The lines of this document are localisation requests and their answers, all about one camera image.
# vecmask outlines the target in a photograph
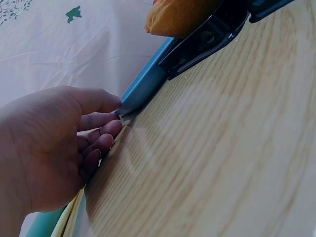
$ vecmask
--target green print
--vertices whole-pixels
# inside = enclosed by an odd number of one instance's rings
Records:
[[[18,16],[27,11],[32,0],[0,0],[0,26],[9,19],[16,20]]]
[[[80,6],[77,6],[73,8],[71,11],[67,12],[66,16],[68,17],[68,23],[72,22],[74,20],[74,17],[81,18]]]

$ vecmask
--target skin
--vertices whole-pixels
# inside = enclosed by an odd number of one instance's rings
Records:
[[[0,236],[18,236],[27,214],[76,196],[122,129],[111,113],[120,104],[101,89],[61,86],[0,108]]]

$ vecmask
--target wood grain surface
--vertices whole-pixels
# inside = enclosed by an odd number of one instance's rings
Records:
[[[316,236],[316,1],[168,81],[82,201],[73,236]]]

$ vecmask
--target light blue table edge trim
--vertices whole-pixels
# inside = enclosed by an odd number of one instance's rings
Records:
[[[122,96],[121,108],[114,113],[124,116],[140,108],[160,88],[161,84],[166,80],[167,72],[158,66],[158,63],[175,41],[175,38],[167,38],[154,53]]]

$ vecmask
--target black metal clamp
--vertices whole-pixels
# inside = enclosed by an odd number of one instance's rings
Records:
[[[177,39],[159,62],[172,80],[228,45],[249,15],[255,23],[294,0],[222,0],[214,13],[185,39]]]

